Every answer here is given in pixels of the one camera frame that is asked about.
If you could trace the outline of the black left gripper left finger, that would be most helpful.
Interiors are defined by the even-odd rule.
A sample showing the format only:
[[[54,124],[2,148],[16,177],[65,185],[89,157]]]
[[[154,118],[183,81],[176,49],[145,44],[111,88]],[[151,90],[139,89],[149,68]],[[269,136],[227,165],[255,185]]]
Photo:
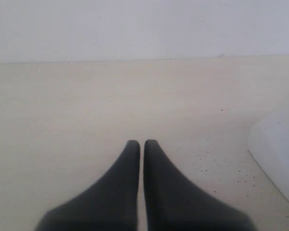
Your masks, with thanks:
[[[50,210],[37,231],[135,231],[140,145],[129,140],[111,168],[91,187]]]

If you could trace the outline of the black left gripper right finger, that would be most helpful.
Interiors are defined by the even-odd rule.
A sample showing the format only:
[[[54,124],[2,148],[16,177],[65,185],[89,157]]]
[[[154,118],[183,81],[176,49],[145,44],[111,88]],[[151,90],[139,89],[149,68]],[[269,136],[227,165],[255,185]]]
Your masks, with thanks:
[[[253,231],[248,215],[185,177],[156,140],[144,144],[144,196],[150,231]]]

